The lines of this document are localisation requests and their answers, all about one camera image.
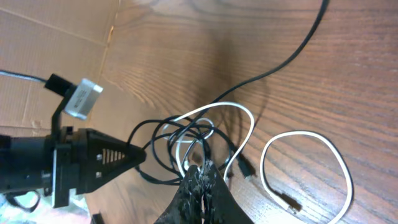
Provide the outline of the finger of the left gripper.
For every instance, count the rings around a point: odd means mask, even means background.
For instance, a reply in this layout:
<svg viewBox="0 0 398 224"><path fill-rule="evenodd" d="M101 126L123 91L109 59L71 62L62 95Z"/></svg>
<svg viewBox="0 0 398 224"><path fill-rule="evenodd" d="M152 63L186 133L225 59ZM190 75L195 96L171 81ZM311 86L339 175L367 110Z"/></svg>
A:
<svg viewBox="0 0 398 224"><path fill-rule="evenodd" d="M76 132L76 153L77 194L92 193L146 160L143 149L94 129Z"/></svg>

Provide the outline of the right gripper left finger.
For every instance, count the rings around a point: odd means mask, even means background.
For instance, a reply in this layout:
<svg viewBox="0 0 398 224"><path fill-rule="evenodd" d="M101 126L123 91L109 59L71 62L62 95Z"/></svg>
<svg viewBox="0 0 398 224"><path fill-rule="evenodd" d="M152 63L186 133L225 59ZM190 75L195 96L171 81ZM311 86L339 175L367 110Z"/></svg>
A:
<svg viewBox="0 0 398 224"><path fill-rule="evenodd" d="M155 224L201 224L203 189L198 166L189 167L171 203Z"/></svg>

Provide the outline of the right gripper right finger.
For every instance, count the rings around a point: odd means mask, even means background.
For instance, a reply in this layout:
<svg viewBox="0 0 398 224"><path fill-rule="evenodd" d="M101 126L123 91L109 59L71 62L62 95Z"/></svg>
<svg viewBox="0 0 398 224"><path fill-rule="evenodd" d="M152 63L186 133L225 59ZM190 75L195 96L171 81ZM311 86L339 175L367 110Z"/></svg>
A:
<svg viewBox="0 0 398 224"><path fill-rule="evenodd" d="M203 199L207 224L253 224L235 201L223 177L212 161L203 168Z"/></svg>

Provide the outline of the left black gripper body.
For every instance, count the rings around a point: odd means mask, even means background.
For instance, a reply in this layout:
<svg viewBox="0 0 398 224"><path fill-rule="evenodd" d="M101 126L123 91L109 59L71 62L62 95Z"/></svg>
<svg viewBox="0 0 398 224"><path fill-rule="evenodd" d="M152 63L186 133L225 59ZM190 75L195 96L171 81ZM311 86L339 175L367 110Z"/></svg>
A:
<svg viewBox="0 0 398 224"><path fill-rule="evenodd" d="M63 100L52 116L51 133L44 137L1 136L1 193L8 202L21 208L15 198L28 192L44 190L52 197L53 208L69 204L68 173L72 147L62 140L72 131L60 127L61 112L72 98L76 85L63 94Z"/></svg>

